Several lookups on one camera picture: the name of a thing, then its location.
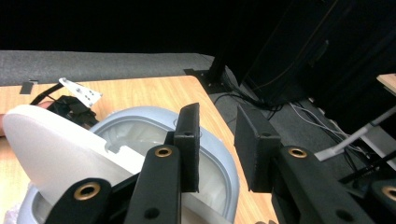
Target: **gray carpet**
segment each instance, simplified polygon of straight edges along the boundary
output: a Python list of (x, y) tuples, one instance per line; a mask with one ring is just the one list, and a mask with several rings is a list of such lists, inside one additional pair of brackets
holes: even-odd
[[(105, 80), (133, 77), (182, 76), (183, 69), (207, 70), (213, 57), (195, 53), (125, 54), (86, 53), (53, 51), (0, 50), (0, 86), (21, 85), (29, 79), (39, 83), (54, 83), (59, 77), (73, 81)], [(227, 74), (234, 80), (229, 69)], [(241, 90), (249, 93), (244, 85)], [(224, 93), (210, 94), (216, 101)], [(231, 131), (235, 130), (236, 107), (245, 102), (239, 98), (224, 96), (217, 100), (216, 107)], [(305, 108), (315, 113), (326, 125), (333, 128), (323, 115), (309, 101), (301, 102)], [(270, 123), (281, 135), (285, 146), (298, 146), (320, 151), (335, 145), (335, 142), (320, 128), (303, 121), (289, 105), (275, 113)], [(334, 177), (340, 178), (352, 170), (343, 156), (323, 162)]]

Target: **wooden tabletop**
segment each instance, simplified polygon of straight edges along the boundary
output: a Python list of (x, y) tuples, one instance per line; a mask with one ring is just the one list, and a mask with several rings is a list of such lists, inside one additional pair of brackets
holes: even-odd
[(384, 84), (393, 94), (396, 94), (396, 74), (380, 75), (376, 79)]
[[(233, 146), (233, 134), (219, 111), (195, 77), (152, 77), (123, 80), (80, 82), (79, 84), (99, 91), (103, 97), (92, 107), (98, 120), (116, 110), (132, 106), (155, 105), (179, 112), (184, 105), (200, 104), (200, 124), (219, 138), (231, 152), (240, 180), (240, 195), (235, 223), (277, 222), (270, 194), (248, 192), (241, 164)], [(30, 102), (53, 84), (34, 85), (30, 95), (21, 95), (21, 86), (0, 87), (0, 114)], [(65, 89), (53, 93), (58, 98), (70, 95)], [(16, 203), (21, 203), (27, 190), (29, 178), (22, 170), (7, 139), (0, 139), (0, 221), (4, 213)]]

